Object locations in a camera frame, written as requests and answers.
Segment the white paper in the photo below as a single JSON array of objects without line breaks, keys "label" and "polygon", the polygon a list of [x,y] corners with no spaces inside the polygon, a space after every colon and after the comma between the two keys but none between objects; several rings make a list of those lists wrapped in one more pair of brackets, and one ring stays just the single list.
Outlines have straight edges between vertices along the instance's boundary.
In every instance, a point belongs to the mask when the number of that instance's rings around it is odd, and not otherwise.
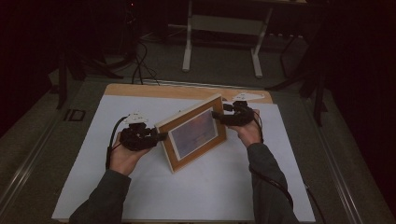
[{"label": "white paper", "polygon": [[[67,220],[96,188],[105,171],[106,148],[116,122],[130,111],[148,118],[148,127],[196,104],[197,100],[105,95],[93,118],[76,162],[65,182],[52,218]],[[260,109],[265,144],[273,152],[289,185],[294,213],[314,222],[299,168],[277,105]],[[123,220],[247,221],[254,220],[248,156],[236,132],[227,141],[172,174],[161,144],[146,154],[131,175]]]}]

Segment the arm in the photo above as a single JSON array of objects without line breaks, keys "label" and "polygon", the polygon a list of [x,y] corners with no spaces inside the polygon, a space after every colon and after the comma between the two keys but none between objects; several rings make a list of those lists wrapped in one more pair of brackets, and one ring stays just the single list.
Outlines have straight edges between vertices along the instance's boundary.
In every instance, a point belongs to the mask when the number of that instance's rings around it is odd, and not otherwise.
[{"label": "arm", "polygon": [[[255,110],[257,117],[260,111]],[[288,187],[286,178],[271,151],[262,143],[262,137],[256,122],[251,121],[243,127],[230,126],[238,133],[238,137],[247,148],[247,157],[253,170],[267,176],[285,189]],[[256,223],[279,224],[299,223],[284,193],[252,175],[253,209]]]},{"label": "arm", "polygon": [[121,223],[122,209],[131,178],[139,159],[149,149],[131,151],[120,144],[120,134],[111,152],[110,167],[96,189],[69,218],[71,224]]}]

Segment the person's left hand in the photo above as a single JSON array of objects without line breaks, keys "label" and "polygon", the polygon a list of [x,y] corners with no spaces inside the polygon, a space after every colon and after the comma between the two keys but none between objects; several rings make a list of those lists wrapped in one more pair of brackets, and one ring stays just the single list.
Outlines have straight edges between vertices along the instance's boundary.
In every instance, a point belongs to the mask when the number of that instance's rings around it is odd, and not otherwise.
[{"label": "person's left hand", "polygon": [[109,169],[122,175],[130,175],[143,155],[150,151],[150,148],[140,151],[131,151],[120,144],[120,133],[117,135],[116,143],[111,151]]}]

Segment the picture frame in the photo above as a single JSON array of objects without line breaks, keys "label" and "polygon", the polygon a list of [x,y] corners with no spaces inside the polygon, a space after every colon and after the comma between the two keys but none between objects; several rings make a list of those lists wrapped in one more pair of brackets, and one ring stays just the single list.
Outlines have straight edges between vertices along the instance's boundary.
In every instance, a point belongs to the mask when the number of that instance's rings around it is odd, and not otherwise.
[{"label": "picture frame", "polygon": [[212,118],[212,111],[224,114],[220,94],[154,125],[158,133],[168,133],[162,145],[172,173],[226,140],[225,126]]}]

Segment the chair leg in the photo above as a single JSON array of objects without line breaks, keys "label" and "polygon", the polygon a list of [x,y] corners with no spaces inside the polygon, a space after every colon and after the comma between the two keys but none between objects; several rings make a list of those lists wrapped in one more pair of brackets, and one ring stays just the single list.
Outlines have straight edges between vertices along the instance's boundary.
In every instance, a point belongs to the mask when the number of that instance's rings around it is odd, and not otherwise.
[{"label": "chair leg", "polygon": [[283,72],[283,76],[285,77],[289,77],[288,74],[286,73],[286,69],[285,69],[285,64],[283,64],[283,55],[285,54],[286,50],[288,50],[288,48],[290,47],[291,43],[295,40],[296,35],[294,35],[291,40],[289,41],[289,43],[286,45],[285,48],[283,48],[282,52],[280,52],[280,56],[279,56],[279,60],[280,60],[280,66],[282,67],[282,72]]}]

